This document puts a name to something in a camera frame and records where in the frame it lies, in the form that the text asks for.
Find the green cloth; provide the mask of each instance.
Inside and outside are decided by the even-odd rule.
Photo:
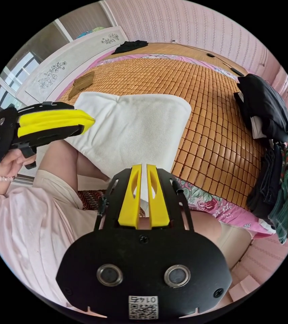
[[[285,153],[285,167],[281,173],[281,188],[279,190],[277,202],[268,215],[272,221],[281,244],[288,238],[288,146]]]

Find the woven bamboo mat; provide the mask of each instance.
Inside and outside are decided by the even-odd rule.
[[[246,208],[260,170],[262,147],[245,128],[233,93],[235,81],[203,66],[171,59],[129,59],[97,66],[84,91],[118,96],[166,93],[188,101],[190,120],[172,173],[210,194]],[[71,88],[59,99],[68,100]]]

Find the window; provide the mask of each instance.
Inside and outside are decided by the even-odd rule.
[[[10,104],[14,104],[17,109],[23,107],[23,104],[15,98],[15,93],[38,65],[34,55],[28,52],[12,71],[7,67],[3,69],[0,75],[0,108],[6,109]]]

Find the black jacket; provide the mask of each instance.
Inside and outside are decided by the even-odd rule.
[[[247,74],[238,78],[244,103],[239,105],[246,127],[251,131],[251,117],[262,120],[262,133],[268,139],[288,142],[288,110],[282,97],[261,77]]]

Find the person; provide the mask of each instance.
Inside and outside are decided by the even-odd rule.
[[[78,197],[78,175],[89,177],[89,190],[104,190],[109,184],[91,161],[64,140],[49,145],[32,187],[9,189],[9,180],[23,165],[20,150],[12,150],[0,163],[0,255],[12,272],[29,288],[65,307],[72,307],[55,277],[68,247],[91,232],[97,211],[83,210]],[[221,225],[212,215],[192,211],[197,233],[216,242]],[[140,218],[140,228],[149,228]]]

